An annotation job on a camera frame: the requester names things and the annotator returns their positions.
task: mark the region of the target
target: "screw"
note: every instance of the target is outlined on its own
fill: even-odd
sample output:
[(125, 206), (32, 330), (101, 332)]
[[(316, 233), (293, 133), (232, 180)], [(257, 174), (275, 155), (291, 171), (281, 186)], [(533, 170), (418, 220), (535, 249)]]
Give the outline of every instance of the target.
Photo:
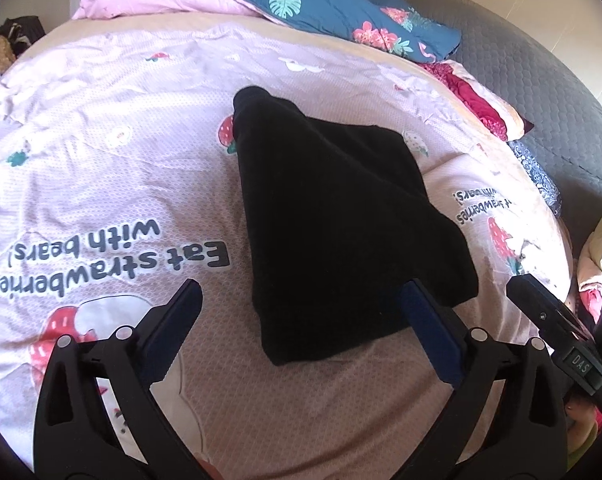
[(487, 341), (488, 339), (488, 333), (482, 328), (473, 328), (470, 335), (475, 341)]
[(58, 345), (59, 348), (65, 348), (66, 346), (68, 346), (70, 343), (72, 342), (72, 338), (68, 335), (62, 335), (60, 336), (60, 338), (56, 341), (56, 344)]
[(129, 339), (129, 337), (132, 335), (132, 328), (130, 328), (129, 326), (122, 326), (121, 328), (119, 328), (116, 331), (116, 338), (120, 339), (121, 341), (125, 340), (125, 339)]
[(543, 350), (543, 349), (545, 349), (545, 343), (543, 342), (542, 339), (539, 339), (538, 337), (533, 337), (532, 338), (532, 346), (534, 348), (536, 348), (537, 350)]

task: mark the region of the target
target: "blue floral blanket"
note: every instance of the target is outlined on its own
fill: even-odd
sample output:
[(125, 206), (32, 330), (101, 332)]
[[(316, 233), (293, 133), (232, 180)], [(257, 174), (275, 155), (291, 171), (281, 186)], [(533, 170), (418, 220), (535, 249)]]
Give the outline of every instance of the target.
[(306, 32), (366, 44), (409, 60), (445, 59), (461, 33), (420, 16), (404, 0), (243, 0)]

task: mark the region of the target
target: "bed sheet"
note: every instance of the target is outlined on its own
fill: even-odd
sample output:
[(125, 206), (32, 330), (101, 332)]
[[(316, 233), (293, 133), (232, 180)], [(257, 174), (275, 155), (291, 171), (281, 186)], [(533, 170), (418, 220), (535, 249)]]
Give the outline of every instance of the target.
[(203, 312), (155, 391), (228, 480), (389, 478), (449, 397), (411, 330), (322, 362), (268, 362), (231, 142), (232, 97), (249, 84), (310, 116), (403, 134), (432, 203), (468, 240), (480, 291), (457, 312), (469, 326), (508, 341), (535, 334), (504, 297), (518, 272), (567, 296), (569, 248), (525, 171), (414, 64), (257, 18), (69, 23), (0, 83), (0, 430), (26, 462), (55, 338), (135, 324), (185, 278), (202, 284)]

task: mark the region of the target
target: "folded black fabric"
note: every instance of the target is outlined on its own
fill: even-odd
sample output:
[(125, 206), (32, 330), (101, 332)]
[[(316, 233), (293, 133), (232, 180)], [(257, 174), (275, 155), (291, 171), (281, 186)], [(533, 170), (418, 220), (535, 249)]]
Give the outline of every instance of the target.
[(420, 278), (445, 306), (478, 293), (460, 229), (430, 204), (402, 137), (304, 116), (248, 87), (234, 97), (261, 343), (275, 365), (318, 360), (408, 326)]

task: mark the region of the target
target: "person's hand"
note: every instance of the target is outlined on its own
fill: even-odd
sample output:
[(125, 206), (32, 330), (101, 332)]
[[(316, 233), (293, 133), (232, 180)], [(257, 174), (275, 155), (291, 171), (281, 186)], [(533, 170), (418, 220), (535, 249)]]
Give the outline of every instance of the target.
[(218, 469), (215, 468), (209, 462), (201, 459), (200, 457), (196, 457), (196, 461), (200, 464), (200, 466), (206, 470), (207, 474), (209, 474), (214, 480), (223, 480), (223, 477), (219, 473)]
[(565, 404), (565, 413), (574, 422), (584, 424), (592, 424), (596, 420), (596, 407), (594, 403), (581, 396), (570, 397), (570, 400)]

